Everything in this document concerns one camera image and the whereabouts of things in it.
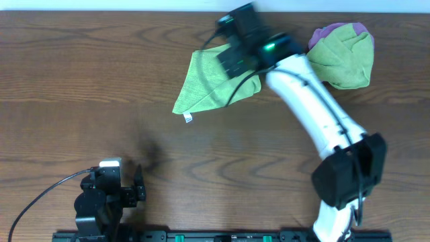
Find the light green microfiber cloth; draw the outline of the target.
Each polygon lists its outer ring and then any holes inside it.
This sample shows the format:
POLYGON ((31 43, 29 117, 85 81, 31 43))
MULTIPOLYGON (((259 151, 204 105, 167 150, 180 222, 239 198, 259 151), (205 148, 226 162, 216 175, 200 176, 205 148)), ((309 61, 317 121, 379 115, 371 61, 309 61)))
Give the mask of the light green microfiber cloth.
POLYGON ((174 114, 182 115, 189 122, 193 113, 223 108, 261 91, 258 76, 239 86, 251 71, 232 79, 226 75, 217 56, 229 47, 224 44, 192 53, 185 81, 173 106, 174 114))

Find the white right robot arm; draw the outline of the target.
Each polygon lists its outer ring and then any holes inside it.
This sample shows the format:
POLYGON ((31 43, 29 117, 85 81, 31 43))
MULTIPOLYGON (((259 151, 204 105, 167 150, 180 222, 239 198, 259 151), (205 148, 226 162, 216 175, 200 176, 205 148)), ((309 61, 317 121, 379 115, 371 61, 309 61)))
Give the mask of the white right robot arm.
POLYGON ((388 232, 358 232, 363 202, 381 182, 387 145, 352 120, 313 71, 291 36, 272 34, 252 3, 228 12, 217 33, 229 43, 218 55, 229 78, 265 75, 311 137, 321 158, 311 176, 320 198, 318 217, 307 235, 281 241, 390 241, 388 232))

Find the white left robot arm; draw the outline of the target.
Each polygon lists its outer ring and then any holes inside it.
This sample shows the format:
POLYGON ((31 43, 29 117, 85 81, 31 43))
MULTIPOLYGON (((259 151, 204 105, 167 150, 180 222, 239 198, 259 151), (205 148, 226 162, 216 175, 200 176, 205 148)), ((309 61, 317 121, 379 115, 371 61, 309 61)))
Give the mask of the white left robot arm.
POLYGON ((75 222, 80 241, 139 241, 138 233, 122 224, 123 209, 135 208, 146 200, 142 167, 137 166, 134 184, 121 185, 120 167, 92 167, 81 181, 82 193, 76 198, 75 222))

